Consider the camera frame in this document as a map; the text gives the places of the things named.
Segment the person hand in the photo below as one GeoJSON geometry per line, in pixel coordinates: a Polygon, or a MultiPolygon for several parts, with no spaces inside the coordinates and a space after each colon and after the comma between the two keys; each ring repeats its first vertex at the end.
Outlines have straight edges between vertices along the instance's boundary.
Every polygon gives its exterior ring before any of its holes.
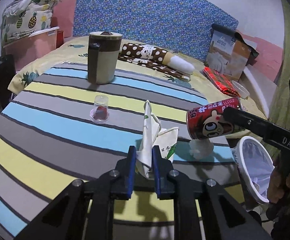
{"type": "Polygon", "coordinates": [[[274,161],[274,170],[270,175],[269,187],[267,190],[267,198],[270,203],[276,204],[285,194],[284,186],[290,189],[290,174],[284,179],[284,175],[279,169],[280,157],[277,156],[274,161]]]}

